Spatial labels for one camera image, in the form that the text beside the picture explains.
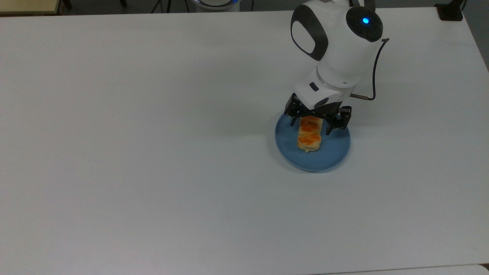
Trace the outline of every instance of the table surface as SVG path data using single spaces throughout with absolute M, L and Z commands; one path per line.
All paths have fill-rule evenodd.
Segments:
M 55 14 L 60 0 L 0 0 L 2 14 Z
M 290 11 L 0 18 L 0 274 L 489 262 L 489 74 L 470 30 L 435 8 L 378 14 L 377 99 L 345 102 L 352 146 L 325 173 L 274 144 L 316 64 Z

